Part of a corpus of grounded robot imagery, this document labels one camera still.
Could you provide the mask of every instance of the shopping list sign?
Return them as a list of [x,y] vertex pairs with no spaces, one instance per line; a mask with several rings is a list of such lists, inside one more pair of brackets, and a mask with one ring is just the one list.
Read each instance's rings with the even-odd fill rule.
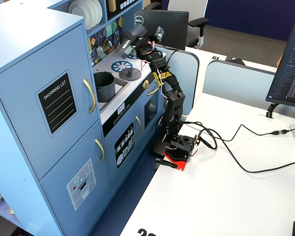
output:
[[38,98],[52,134],[77,112],[68,73],[40,92]]

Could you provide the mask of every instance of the gray floor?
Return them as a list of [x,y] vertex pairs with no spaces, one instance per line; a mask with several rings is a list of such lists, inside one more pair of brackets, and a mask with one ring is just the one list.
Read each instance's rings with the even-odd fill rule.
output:
[[269,66],[275,66],[286,46],[286,42],[214,27],[205,27],[204,35],[204,51]]
[[16,228],[16,225],[0,216],[0,236],[10,236]]

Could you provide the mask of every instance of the chair armrest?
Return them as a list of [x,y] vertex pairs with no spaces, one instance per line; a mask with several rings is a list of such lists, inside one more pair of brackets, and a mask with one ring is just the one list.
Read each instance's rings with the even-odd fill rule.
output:
[[162,10],[162,4],[160,2],[153,2],[149,5],[147,5],[145,10]]
[[209,22],[210,20],[208,18],[202,17],[193,21],[190,21],[188,23],[188,25],[190,25],[191,27],[198,27],[198,28],[202,28],[204,26],[206,26],[206,24]]

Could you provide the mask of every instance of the white desk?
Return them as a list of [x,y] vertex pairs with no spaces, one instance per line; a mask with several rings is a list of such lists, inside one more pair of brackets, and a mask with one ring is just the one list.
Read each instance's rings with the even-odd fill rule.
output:
[[[268,120],[256,108],[204,93],[188,121],[201,121],[225,139],[232,137],[241,123],[258,133],[288,129],[290,123],[295,123],[295,119],[285,116]],[[189,136],[197,133],[187,125],[180,132]],[[241,130],[228,144],[248,170],[295,161],[291,132],[258,137]],[[160,166],[121,236],[138,236],[141,228],[156,236],[291,235],[295,165],[271,173],[247,174],[220,141],[218,145],[217,151],[200,145],[183,172]]]

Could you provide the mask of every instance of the white plate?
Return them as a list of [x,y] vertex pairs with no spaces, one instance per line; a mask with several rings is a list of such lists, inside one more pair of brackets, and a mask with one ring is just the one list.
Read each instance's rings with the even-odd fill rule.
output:
[[102,17],[103,17],[103,10],[102,10],[102,6],[100,5],[99,1],[98,0],[91,0],[95,6],[96,6],[96,9],[97,9],[97,23],[96,24],[99,24],[100,21],[102,20]]
[[118,166],[122,163],[123,158],[124,158],[124,155],[120,154],[120,156],[118,157],[118,160],[117,160],[117,165]]
[[69,6],[69,13],[85,17],[85,28],[90,30],[93,24],[91,8],[83,0],[75,0]]
[[92,12],[92,16],[93,16],[93,23],[92,23],[92,27],[95,27],[96,24],[97,24],[97,9],[96,9],[96,6],[95,4],[91,1],[91,0],[83,0],[88,6],[89,8],[91,9],[91,12]]

